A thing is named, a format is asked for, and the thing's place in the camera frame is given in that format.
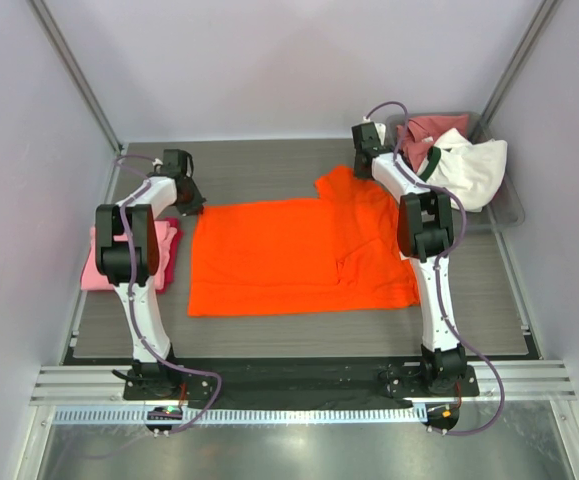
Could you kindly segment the orange t shirt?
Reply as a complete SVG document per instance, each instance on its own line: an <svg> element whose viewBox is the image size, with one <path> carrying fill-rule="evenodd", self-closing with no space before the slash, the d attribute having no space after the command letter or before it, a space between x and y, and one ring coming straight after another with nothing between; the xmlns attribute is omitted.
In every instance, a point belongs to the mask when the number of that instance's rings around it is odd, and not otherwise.
<svg viewBox="0 0 579 480"><path fill-rule="evenodd" d="M398 207L337 166L314 198L211 206L191 249L191 317L403 309L420 302L396 240Z"/></svg>

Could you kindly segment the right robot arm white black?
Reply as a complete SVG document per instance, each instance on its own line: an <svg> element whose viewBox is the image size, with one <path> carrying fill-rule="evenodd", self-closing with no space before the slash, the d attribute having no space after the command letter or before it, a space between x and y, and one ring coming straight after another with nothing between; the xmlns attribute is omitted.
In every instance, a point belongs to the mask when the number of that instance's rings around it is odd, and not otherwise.
<svg viewBox="0 0 579 480"><path fill-rule="evenodd" d="M467 372L449 286L454 246L450 195L420 179L386 143L386 126L364 118L352 127L354 173L380 183L397 201L397 244L409 261L421 302L423 334L419 379L431 395L449 395Z"/></svg>

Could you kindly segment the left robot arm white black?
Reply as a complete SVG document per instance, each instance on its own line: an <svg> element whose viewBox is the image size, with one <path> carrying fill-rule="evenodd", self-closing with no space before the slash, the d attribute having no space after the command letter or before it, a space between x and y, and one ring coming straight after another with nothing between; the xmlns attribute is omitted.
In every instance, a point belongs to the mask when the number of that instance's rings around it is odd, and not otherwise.
<svg viewBox="0 0 579 480"><path fill-rule="evenodd" d="M125 373L128 399L169 399L183 386L183 373L174 367L175 354L165 332L157 299L155 276L160 265L157 217L170 207L183 216L199 215L206 199L193 174L193 157L181 149L166 149L160 159L141 155L151 171L116 164L141 178L125 198L101 204L95 212L94 259L98 272L112 285L127 319L132 339L132 361Z"/></svg>

